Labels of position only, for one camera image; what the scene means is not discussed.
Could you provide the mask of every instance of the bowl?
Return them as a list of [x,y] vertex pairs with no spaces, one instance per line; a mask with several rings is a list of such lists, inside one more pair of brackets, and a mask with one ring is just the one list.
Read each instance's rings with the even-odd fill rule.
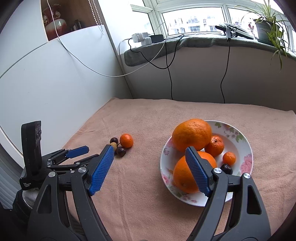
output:
[[[234,126],[217,120],[206,120],[212,128],[212,135],[220,136],[224,142],[223,152],[215,157],[217,166],[222,166],[222,157],[224,153],[231,151],[235,154],[237,160],[232,166],[233,175],[241,176],[243,173],[252,173],[253,152],[246,137]],[[202,193],[188,194],[182,192],[173,185],[173,170],[179,159],[185,155],[174,148],[172,137],[168,139],[163,147],[160,156],[161,177],[169,191],[179,200],[193,206],[204,207],[207,197]],[[232,193],[227,193],[225,202],[232,199]]]

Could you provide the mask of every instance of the wooden shelf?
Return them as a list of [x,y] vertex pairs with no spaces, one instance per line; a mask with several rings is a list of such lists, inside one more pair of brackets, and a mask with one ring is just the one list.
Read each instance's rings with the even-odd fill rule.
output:
[[[75,20],[81,21],[86,28],[96,25],[87,0],[49,0],[48,2],[51,6],[53,4],[61,5],[59,8],[60,18],[66,21],[66,33],[71,32]],[[44,11],[47,7],[47,0],[41,0],[41,11]]]

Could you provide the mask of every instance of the black cable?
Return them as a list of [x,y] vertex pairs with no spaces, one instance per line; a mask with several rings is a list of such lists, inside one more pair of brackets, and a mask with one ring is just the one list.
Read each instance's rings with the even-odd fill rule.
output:
[[[165,42],[165,63],[167,65],[167,68],[168,68],[168,52],[167,52],[167,48],[166,48],[166,42]],[[170,96],[173,99],[173,82],[172,82],[172,78],[170,76]]]
[[173,63],[173,61],[174,61],[174,59],[175,59],[175,56],[176,56],[176,51],[177,51],[178,43],[180,42],[180,40],[181,40],[184,36],[185,36],[184,34],[181,34],[181,35],[179,35],[179,36],[177,36],[177,37],[170,38],[170,39],[175,39],[175,38],[179,38],[179,37],[181,37],[181,38],[177,41],[177,43],[176,43],[176,47],[175,47],[175,51],[174,51],[174,56],[173,56],[173,59],[172,59],[171,63],[170,63],[167,67],[165,67],[165,68],[161,68],[161,67],[158,67],[158,66],[156,66],[155,64],[153,64],[151,61],[149,61],[149,60],[143,55],[143,53],[142,53],[141,51],[133,51],[133,50],[131,50],[131,45],[130,45],[129,41],[130,41],[132,38],[130,38],[130,39],[128,40],[128,44],[129,44],[129,46],[130,46],[130,51],[132,51],[133,53],[141,53],[142,56],[144,57],[144,59],[146,59],[146,61],[149,62],[150,64],[152,64],[154,67],[156,67],[156,68],[158,68],[158,69],[167,69],[167,68],[170,67],[171,64]]
[[168,69],[168,74],[169,74],[169,76],[170,76],[170,96],[171,96],[172,100],[173,100],[173,82],[172,82],[172,77],[171,77],[171,75],[170,75],[169,67],[171,66],[171,64],[173,63],[173,61],[174,61],[174,59],[175,59],[178,43],[180,42],[180,40],[181,40],[184,36],[185,36],[184,34],[181,34],[181,35],[179,35],[179,36],[177,36],[177,37],[170,38],[170,39],[175,39],[175,38],[179,38],[179,37],[181,37],[181,38],[177,41],[177,43],[176,43],[175,51],[174,51],[174,56],[173,56],[173,59],[172,59],[172,61],[171,61],[171,63],[170,63],[169,65],[168,65],[168,51],[167,51],[167,46],[166,46],[166,41],[165,41],[165,62],[166,62],[166,68],[161,68],[161,67],[158,67],[158,66],[156,66],[155,64],[153,64],[151,61],[149,61],[149,60],[143,55],[143,53],[142,53],[141,51],[132,51],[132,50],[131,50],[131,45],[130,45],[130,43],[129,43],[129,41],[130,41],[132,38],[130,38],[130,39],[128,40],[128,44],[129,44],[129,46],[130,46],[130,51],[132,51],[133,53],[141,53],[142,56],[144,57],[144,59],[146,59],[146,61],[148,61],[150,64],[152,64],[154,67],[156,67],[156,68],[158,68],[158,69]]
[[226,70],[225,70],[225,74],[223,76],[223,79],[221,80],[221,83],[220,83],[220,89],[221,89],[221,93],[222,93],[222,96],[223,96],[223,101],[224,101],[224,104],[225,104],[225,98],[224,98],[224,94],[223,94],[223,90],[222,90],[222,82],[226,76],[226,73],[227,73],[227,69],[228,69],[228,63],[229,63],[229,54],[230,54],[230,41],[228,41],[228,44],[229,44],[229,50],[228,50],[228,57],[227,57],[227,65],[226,65]]

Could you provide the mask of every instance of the power adapter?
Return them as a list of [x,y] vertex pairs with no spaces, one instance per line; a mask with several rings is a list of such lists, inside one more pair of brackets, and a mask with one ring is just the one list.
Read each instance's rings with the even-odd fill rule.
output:
[[151,42],[154,43],[160,43],[164,41],[163,35],[162,34],[156,34],[156,35],[150,35]]
[[148,37],[148,33],[135,33],[132,35],[133,42],[134,43],[139,43],[141,42],[142,46],[150,45],[152,44],[151,38]]

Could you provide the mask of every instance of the orange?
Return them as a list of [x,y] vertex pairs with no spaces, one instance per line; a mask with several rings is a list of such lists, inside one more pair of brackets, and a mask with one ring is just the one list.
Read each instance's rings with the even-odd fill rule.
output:
[[185,152],[189,146],[194,146],[197,151],[203,149],[211,140],[212,129],[201,119],[191,119],[179,124],[172,134],[175,148]]
[[[201,158],[207,159],[213,168],[217,167],[215,159],[206,152],[198,151]],[[198,186],[194,180],[194,177],[187,165],[185,156],[181,157],[177,162],[173,172],[174,185],[185,193],[197,193]]]
[[133,138],[127,133],[121,135],[119,142],[124,148],[130,148],[133,146]]
[[212,136],[210,143],[205,147],[205,152],[211,154],[213,157],[220,155],[223,150],[224,143],[219,136]]
[[226,152],[224,155],[223,155],[223,163],[225,164],[228,164],[230,166],[232,166],[235,161],[236,161],[236,156],[233,152]]

